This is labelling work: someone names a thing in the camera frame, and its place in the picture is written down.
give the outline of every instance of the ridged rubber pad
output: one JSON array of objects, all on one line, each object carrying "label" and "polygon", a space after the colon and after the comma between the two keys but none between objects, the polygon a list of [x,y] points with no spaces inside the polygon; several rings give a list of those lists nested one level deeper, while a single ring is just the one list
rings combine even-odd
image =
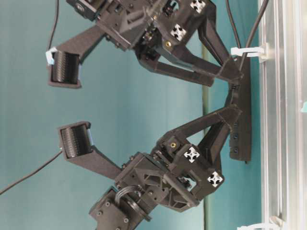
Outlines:
[{"label": "ridged rubber pad", "polygon": [[79,75],[79,55],[58,51],[54,54],[52,81],[77,84]]},{"label": "ridged rubber pad", "polygon": [[91,152],[91,144],[85,125],[69,127],[61,131],[63,147],[68,158]]}]

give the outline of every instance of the teal wall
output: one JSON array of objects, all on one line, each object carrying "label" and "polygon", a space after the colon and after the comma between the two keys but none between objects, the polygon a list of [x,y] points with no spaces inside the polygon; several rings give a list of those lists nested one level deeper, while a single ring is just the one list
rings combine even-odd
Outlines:
[{"label": "teal wall", "polygon": [[[201,86],[151,74],[132,52],[106,42],[85,61],[82,89],[48,86],[45,49],[53,17],[53,0],[0,1],[0,188],[59,151],[59,126],[90,121],[95,145],[121,165],[202,115]],[[91,25],[61,0],[54,44]],[[189,47],[201,55],[196,37]],[[88,211],[112,184],[59,157],[0,196],[0,229],[94,230]],[[203,228],[202,205],[184,214],[157,207],[151,216],[138,229]]]},{"label": "teal wall", "polygon": [[[231,0],[231,10],[237,24],[242,46],[257,17],[258,1]],[[233,31],[227,17],[224,0],[215,0],[217,6],[217,30],[226,47],[236,47]],[[258,34],[252,46],[258,46]],[[209,89],[209,110],[223,107],[228,85],[216,80]],[[225,182],[206,200],[206,225],[208,230],[236,230],[242,225],[261,222],[261,173],[260,173],[260,102],[259,62],[251,60],[252,93],[252,161],[249,164],[229,157],[228,141],[221,156]]]}]

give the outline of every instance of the screw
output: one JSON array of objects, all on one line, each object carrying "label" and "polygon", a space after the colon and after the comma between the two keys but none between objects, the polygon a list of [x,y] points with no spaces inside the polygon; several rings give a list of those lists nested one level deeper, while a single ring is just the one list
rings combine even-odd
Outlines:
[{"label": "screw", "polygon": [[166,45],[166,47],[170,48],[172,46],[172,43],[171,42],[166,42],[165,45]]},{"label": "screw", "polygon": [[174,143],[174,142],[173,142],[173,143],[171,143],[171,147],[172,147],[172,148],[176,148],[176,146],[177,146],[177,144],[176,144],[176,143]]}]

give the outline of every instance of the black wire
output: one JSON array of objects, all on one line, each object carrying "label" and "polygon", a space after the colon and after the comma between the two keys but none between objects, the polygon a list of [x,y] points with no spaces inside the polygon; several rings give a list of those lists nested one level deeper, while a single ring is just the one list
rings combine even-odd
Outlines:
[{"label": "black wire", "polygon": [[[255,35],[256,30],[257,30],[257,28],[258,28],[258,26],[259,26],[259,23],[260,23],[260,21],[261,21],[263,15],[264,15],[264,12],[265,12],[265,10],[266,10],[266,8],[267,8],[267,6],[268,6],[268,3],[269,3],[269,0],[264,0],[263,3],[262,3],[262,5],[261,5],[261,8],[260,8],[260,10],[259,10],[259,14],[258,14],[258,16],[257,16],[257,19],[256,19],[256,21],[255,21],[255,23],[254,23],[254,26],[253,26],[253,28],[251,29],[251,32],[250,32],[250,34],[249,34],[248,41],[247,41],[246,46],[245,46],[246,48],[249,48],[250,45],[251,45],[251,42],[252,42],[252,40],[253,40],[253,38],[254,38],[254,35]],[[243,54],[243,57],[242,57],[242,59],[241,59],[241,64],[240,64],[240,70],[242,70],[242,68],[243,68],[244,61],[245,61],[247,55],[248,55],[247,53],[244,53],[244,54]]]},{"label": "black wire", "polygon": [[56,31],[58,19],[59,19],[59,0],[55,0],[55,1],[56,1],[56,10],[55,10],[55,15],[54,15],[54,22],[53,22],[53,26],[52,26],[51,35],[50,35],[49,41],[48,41],[47,51],[50,50],[50,48],[51,48],[53,36],[54,36],[55,31]]},{"label": "black wire", "polygon": [[51,162],[53,162],[60,154],[62,153],[62,151],[60,151],[59,153],[57,153],[53,158],[51,158],[50,160],[48,160],[47,162],[45,162],[42,166],[40,166],[38,169],[36,169],[35,171],[33,171],[32,173],[30,173],[29,175],[24,176],[23,178],[21,178],[20,180],[12,183],[11,185],[7,186],[5,189],[3,189],[2,191],[0,191],[0,195],[2,195],[3,193],[5,193],[6,191],[8,191],[9,189],[13,188],[15,185],[19,184],[20,182],[28,179],[29,177],[33,176],[34,174],[36,174],[37,172],[41,171],[43,168],[45,168],[47,165],[49,165]]},{"label": "black wire", "polygon": [[240,49],[240,48],[242,48],[242,46],[241,46],[240,38],[239,38],[239,35],[238,35],[238,31],[236,30],[236,24],[235,24],[234,18],[233,18],[232,13],[231,13],[229,0],[226,0],[226,8],[227,8],[228,17],[229,17],[229,20],[230,20],[230,23],[231,23],[231,27],[232,27],[234,34],[235,34],[236,45]]}]

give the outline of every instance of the black 3d-printed part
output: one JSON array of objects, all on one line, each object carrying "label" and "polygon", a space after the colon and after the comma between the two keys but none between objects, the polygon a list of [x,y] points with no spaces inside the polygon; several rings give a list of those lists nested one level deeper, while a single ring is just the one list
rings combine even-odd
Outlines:
[{"label": "black 3d-printed part", "polygon": [[[236,58],[239,65],[241,57]],[[230,157],[238,161],[251,161],[252,132],[251,132],[251,87],[250,87],[250,58],[246,58],[242,72],[244,78],[239,85],[229,84],[229,94],[225,105],[236,104],[242,114],[234,124],[230,134]]]}]

